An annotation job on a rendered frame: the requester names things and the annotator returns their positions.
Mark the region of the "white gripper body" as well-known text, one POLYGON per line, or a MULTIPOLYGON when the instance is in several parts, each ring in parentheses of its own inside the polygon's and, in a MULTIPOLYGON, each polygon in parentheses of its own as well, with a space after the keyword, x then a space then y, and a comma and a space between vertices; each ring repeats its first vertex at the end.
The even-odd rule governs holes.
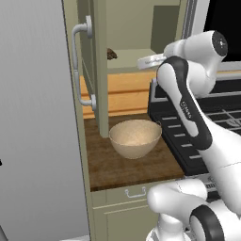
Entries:
POLYGON ((163 54, 145 56, 137 61, 139 70, 146 70, 156 66, 160 66, 167 58, 163 54))

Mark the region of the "brown bread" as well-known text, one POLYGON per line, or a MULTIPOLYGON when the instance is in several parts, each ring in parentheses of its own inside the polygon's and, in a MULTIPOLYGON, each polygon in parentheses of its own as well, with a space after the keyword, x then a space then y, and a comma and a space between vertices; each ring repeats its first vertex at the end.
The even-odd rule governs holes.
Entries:
POLYGON ((111 59, 114 59, 114 58, 117 58, 117 54, 110 48, 107 49, 107 59, 108 60, 111 60, 111 59))

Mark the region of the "beige cabinet door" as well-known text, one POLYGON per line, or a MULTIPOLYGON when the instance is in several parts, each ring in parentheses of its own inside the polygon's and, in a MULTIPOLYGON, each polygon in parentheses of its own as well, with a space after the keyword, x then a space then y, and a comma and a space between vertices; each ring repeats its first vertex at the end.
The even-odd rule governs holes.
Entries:
POLYGON ((81 62, 88 96, 94 96, 93 110, 101 137, 108 137, 106 1, 77 0, 80 24, 91 23, 91 34, 80 32, 81 62))
POLYGON ((158 215, 147 205, 94 210, 96 241, 146 241, 158 215))

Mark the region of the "beige basket bowl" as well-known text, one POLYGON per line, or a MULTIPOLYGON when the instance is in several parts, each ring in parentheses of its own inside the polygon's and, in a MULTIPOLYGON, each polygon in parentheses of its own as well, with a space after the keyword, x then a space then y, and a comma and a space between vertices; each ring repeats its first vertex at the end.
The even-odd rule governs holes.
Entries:
POLYGON ((145 156, 156 146, 161 135, 161 126, 150 120, 126 120, 109 131, 113 148, 127 159, 145 156))

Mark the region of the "beige lower cabinet door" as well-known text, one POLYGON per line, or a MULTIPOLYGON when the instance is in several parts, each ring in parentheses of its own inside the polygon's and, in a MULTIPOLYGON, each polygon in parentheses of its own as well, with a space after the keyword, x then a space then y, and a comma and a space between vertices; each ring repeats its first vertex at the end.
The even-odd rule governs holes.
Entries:
POLYGON ((96 241, 146 241, 158 215, 147 205, 94 210, 96 241))

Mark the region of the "black stove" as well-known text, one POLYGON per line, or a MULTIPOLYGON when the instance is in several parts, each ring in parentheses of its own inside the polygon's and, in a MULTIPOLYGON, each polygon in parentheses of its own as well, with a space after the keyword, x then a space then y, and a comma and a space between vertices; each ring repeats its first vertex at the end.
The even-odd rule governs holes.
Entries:
MULTIPOLYGON (((211 121, 241 136, 241 80, 218 81, 209 97, 198 100, 201 110, 211 121)), ((150 83, 148 115, 162 126, 162 138, 167 143, 185 178, 202 180, 208 190, 207 201, 220 199, 214 181, 204 165, 198 151, 190 143, 174 106, 167 99, 155 79, 150 83)))

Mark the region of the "black and silver microwave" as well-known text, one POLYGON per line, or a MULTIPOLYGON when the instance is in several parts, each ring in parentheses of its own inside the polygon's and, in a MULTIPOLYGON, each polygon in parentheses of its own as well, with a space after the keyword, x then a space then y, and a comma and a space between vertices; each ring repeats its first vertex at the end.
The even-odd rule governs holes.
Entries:
POLYGON ((221 72, 241 71, 241 0, 188 0, 182 38, 216 30, 228 42, 221 72))

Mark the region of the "grey fridge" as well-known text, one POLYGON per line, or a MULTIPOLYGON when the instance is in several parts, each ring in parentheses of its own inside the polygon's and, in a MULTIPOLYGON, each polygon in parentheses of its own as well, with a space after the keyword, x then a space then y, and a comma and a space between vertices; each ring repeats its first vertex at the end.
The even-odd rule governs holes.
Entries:
POLYGON ((0 226, 8 241, 88 234, 61 0, 0 0, 0 226))

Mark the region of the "beige drawer front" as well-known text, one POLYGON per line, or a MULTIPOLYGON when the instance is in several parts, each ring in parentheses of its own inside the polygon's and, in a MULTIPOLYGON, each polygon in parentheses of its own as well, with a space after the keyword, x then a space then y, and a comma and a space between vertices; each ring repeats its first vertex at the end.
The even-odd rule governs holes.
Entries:
POLYGON ((145 186, 148 194, 151 187, 159 184, 161 184, 161 181, 141 185, 129 185, 124 187, 105 189, 101 191, 94 191, 90 193, 90 206, 92 208, 100 208, 105 206, 114 206, 136 201, 145 201, 147 199, 147 195, 141 198, 129 199, 125 195, 124 190, 128 188, 130 190, 130 193, 134 195, 136 193, 140 193, 141 187, 145 186))

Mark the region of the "beige open wall cabinet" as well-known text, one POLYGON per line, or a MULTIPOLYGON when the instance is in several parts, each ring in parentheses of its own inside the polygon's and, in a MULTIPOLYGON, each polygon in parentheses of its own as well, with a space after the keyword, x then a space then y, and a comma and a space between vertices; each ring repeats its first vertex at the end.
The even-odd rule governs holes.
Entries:
POLYGON ((187 0, 106 0, 108 73, 137 72, 137 60, 161 54, 183 34, 187 0))

